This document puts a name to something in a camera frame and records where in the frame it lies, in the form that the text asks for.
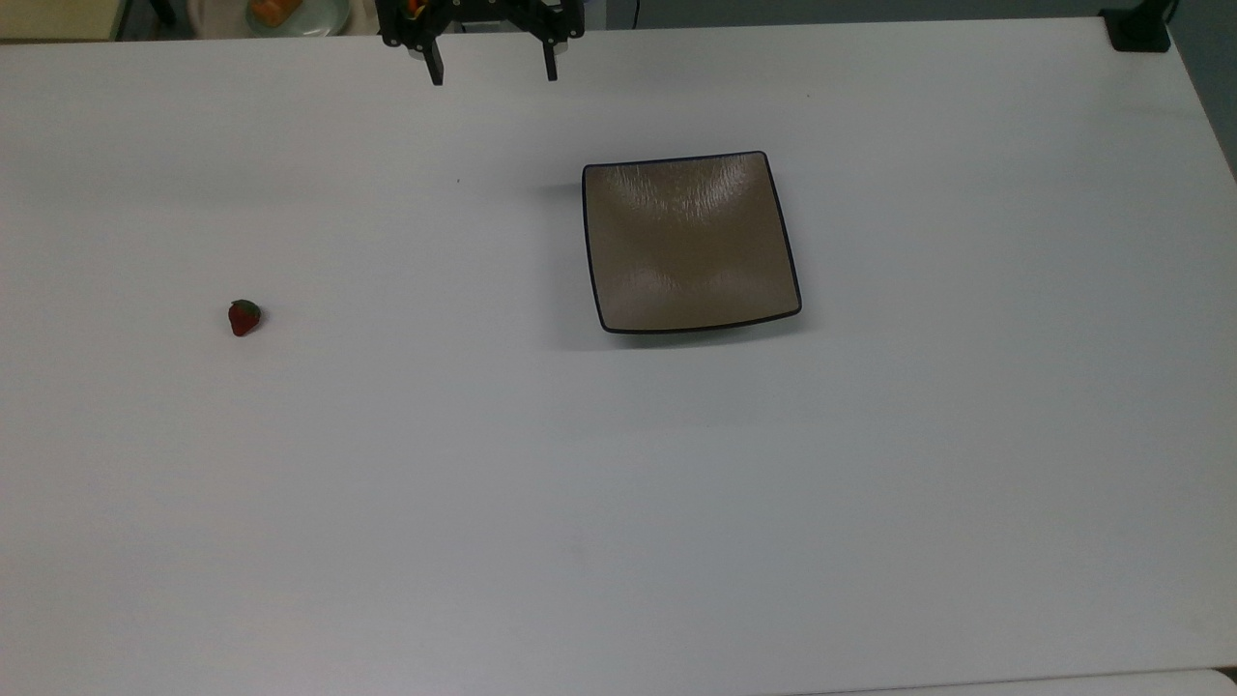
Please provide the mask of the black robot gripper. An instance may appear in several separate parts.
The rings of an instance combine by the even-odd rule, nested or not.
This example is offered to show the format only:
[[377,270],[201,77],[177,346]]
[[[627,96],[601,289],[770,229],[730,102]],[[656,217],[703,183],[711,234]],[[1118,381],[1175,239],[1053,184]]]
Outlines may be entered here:
[[557,56],[585,35],[583,1],[376,1],[380,35],[388,47],[403,47],[424,63],[434,85],[445,84],[437,40],[452,23],[503,22],[542,45],[546,75],[560,78]]

